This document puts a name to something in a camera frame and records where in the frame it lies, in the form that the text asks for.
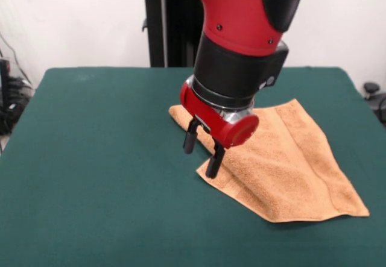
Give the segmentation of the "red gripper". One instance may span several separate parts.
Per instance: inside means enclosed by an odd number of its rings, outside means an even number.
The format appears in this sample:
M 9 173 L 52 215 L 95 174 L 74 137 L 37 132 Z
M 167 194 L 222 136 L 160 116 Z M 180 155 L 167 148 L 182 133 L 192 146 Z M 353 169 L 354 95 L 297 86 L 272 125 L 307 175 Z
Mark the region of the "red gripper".
M 180 102 L 192 116 L 183 143 L 185 154 L 191 154 L 197 141 L 197 128 L 201 125 L 214 141 L 214 154 L 206 169 L 207 178 L 215 178 L 220 169 L 226 149 L 245 143 L 256 131 L 259 118 L 251 108 L 237 112 L 212 107 L 202 101 L 192 88 L 194 77 L 190 76 L 182 85 Z

